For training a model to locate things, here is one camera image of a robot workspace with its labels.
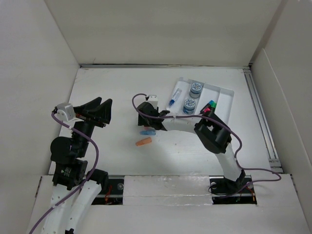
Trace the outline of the blue jar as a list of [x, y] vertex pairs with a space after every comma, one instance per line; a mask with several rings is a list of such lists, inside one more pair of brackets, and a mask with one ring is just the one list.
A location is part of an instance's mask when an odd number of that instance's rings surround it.
[[203, 86], [200, 82], [193, 82], [190, 86], [189, 96], [192, 98], [199, 98], [202, 90]]
[[187, 115], [191, 115], [194, 113], [196, 108], [196, 101], [193, 98], [187, 98], [184, 101], [182, 111]]

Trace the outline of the pastel blue highlighter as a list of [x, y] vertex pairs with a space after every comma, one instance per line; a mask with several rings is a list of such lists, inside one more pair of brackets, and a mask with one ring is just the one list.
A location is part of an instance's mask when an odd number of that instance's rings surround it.
[[139, 134], [144, 135], [144, 136], [155, 136], [156, 131], [155, 130], [143, 130], [143, 131], [140, 131]]

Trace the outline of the white blue glue tube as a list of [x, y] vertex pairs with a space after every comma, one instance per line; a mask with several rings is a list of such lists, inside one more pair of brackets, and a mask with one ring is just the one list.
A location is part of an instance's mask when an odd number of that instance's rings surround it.
[[180, 88], [177, 88], [168, 103], [169, 107], [171, 107], [178, 100], [181, 93], [182, 93], [182, 90]]

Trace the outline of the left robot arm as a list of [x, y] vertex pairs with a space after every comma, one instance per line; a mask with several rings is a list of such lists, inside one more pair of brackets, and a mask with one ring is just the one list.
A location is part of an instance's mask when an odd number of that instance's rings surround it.
[[71, 136], [59, 136], [50, 145], [50, 160], [56, 165], [50, 208], [30, 233], [43, 221], [43, 234], [77, 234], [96, 196], [109, 190], [108, 173], [97, 169], [96, 164], [87, 171], [88, 162], [83, 157], [92, 144], [98, 162], [99, 148], [91, 136], [95, 127], [110, 123], [112, 103], [97, 97], [77, 107], [61, 103], [52, 111], [52, 118], [70, 130]]

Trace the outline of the pink cap black highlighter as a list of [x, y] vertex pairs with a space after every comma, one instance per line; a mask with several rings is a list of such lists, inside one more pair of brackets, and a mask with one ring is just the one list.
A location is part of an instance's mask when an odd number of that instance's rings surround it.
[[205, 108], [205, 109], [203, 110], [203, 113], [202, 113], [202, 114], [208, 116], [208, 115], [210, 115], [212, 112], [213, 112], [213, 110], [212, 110], [210, 107], [207, 107], [207, 108]]

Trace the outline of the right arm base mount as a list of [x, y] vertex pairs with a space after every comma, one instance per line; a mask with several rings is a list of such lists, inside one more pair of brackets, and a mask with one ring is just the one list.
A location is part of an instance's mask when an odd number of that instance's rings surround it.
[[245, 176], [238, 184], [224, 176], [210, 176], [209, 180], [208, 192], [212, 194], [213, 205], [257, 204], [253, 186], [242, 188], [251, 182], [250, 175]]

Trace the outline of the blue cap black highlighter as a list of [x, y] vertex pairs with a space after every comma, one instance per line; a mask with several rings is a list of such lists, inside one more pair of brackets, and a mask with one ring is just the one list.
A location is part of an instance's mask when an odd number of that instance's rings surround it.
[[203, 110], [207, 107], [210, 107], [210, 102], [214, 102], [213, 100], [210, 100], [201, 110], [200, 110], [200, 114], [203, 113]]

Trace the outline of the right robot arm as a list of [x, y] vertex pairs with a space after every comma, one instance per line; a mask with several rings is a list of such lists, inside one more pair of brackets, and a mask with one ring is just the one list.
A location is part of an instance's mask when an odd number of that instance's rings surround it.
[[243, 186], [245, 172], [234, 156], [231, 146], [231, 133], [228, 126], [212, 111], [201, 116], [171, 116], [170, 111], [159, 112], [151, 103], [145, 101], [138, 107], [138, 125], [152, 127], [161, 131], [181, 131], [198, 136], [203, 146], [215, 154], [224, 173], [225, 186], [231, 192], [237, 192]]

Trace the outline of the green cap black highlighter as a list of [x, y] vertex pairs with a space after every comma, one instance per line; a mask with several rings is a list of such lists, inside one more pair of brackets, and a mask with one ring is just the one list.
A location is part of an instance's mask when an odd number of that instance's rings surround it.
[[216, 109], [216, 102], [210, 102], [210, 110], [214, 112]]

